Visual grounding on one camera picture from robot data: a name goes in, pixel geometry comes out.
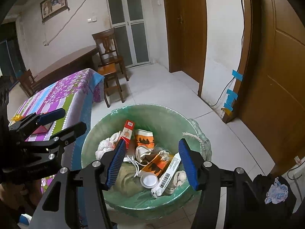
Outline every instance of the electrical cable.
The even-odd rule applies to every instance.
[[[290,169],[288,172],[287,172],[287,177],[288,177],[288,179],[290,179],[290,180],[292,180],[292,181],[295,181],[295,180],[298,180],[303,174],[301,174],[299,177],[297,177],[297,178],[294,178],[294,179],[291,179],[290,177],[289,177],[289,172],[290,171],[293,171],[293,170],[295,170],[295,169],[297,169],[297,168],[300,168],[302,165],[303,165],[303,163],[301,163],[299,166],[297,166],[296,168],[293,168],[293,169]]]
[[[222,97],[222,94],[224,93],[224,91],[226,90],[226,88],[229,86],[229,84],[233,81],[234,77],[231,79],[231,81],[227,84],[227,86],[224,88],[224,90],[222,91],[220,97],[218,98],[217,102],[214,105],[209,105],[210,107],[214,107],[217,105],[217,103],[219,102],[220,98]]]
[[[244,19],[244,29],[242,31],[242,45],[243,45],[243,41],[244,41],[244,33],[245,33],[245,8],[244,8],[244,4],[243,4],[243,0],[241,0],[241,5],[242,5],[242,16]],[[231,79],[231,81],[229,81],[229,83],[226,85],[226,87],[224,88],[224,90],[222,91],[222,93],[220,94],[220,97],[218,98],[217,102],[214,105],[210,105],[209,103],[206,102],[206,104],[209,107],[214,107],[217,105],[217,103],[219,102],[220,98],[222,97],[222,94],[224,93],[224,91],[226,90],[226,88],[228,87],[228,85],[233,81],[234,77]]]
[[[63,26],[63,28],[61,29],[61,30],[59,30],[59,32],[50,40],[50,41],[48,41],[47,43],[45,43],[45,45],[44,46],[48,46],[59,34],[60,34],[60,32],[66,27],[66,25],[70,22],[70,20],[73,18],[73,16],[75,16],[76,15],[76,13],[77,13],[77,11],[83,6],[83,4],[85,3],[85,1],[87,1],[87,0],[84,0],[83,2],[82,2],[82,4],[78,7],[78,9],[74,12],[74,14],[70,17],[70,19],[65,23],[65,25]]]

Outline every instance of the rope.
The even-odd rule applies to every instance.
[[[204,142],[203,142],[197,135],[191,134],[191,133],[189,133],[189,132],[183,132],[182,135],[183,135],[183,136],[190,136],[190,137],[192,137],[192,138],[198,140],[198,142],[200,143],[200,145],[201,145],[201,147],[202,147],[202,149],[203,149],[203,151],[202,151],[202,157],[203,157],[203,159],[205,159],[205,146],[204,146]]]

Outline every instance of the framed picture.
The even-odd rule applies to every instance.
[[[67,0],[44,0],[40,3],[42,22],[47,21],[53,16],[64,10],[70,10]]]

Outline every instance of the tile floor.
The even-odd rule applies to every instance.
[[[159,64],[128,69],[126,82],[120,78],[125,103],[118,93],[110,95],[110,108],[104,102],[93,104],[91,127],[113,109],[138,103],[153,103],[172,108],[187,118],[195,119],[211,142],[212,162],[219,168],[234,170],[243,167],[251,179],[258,174],[268,174],[274,162],[264,147],[240,121],[224,124],[213,110],[197,95],[198,83],[185,73],[169,73]],[[226,205],[226,188],[222,188],[217,228],[223,228]],[[161,229],[189,229],[194,219],[199,198],[194,198],[184,207],[169,216],[149,223]],[[112,221],[121,229],[141,229],[147,221],[119,214],[109,208]]]

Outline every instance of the door handle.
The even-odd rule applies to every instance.
[[[180,24],[183,23],[183,19],[182,19],[182,16],[180,15],[179,18],[177,18],[177,20],[180,22]]]

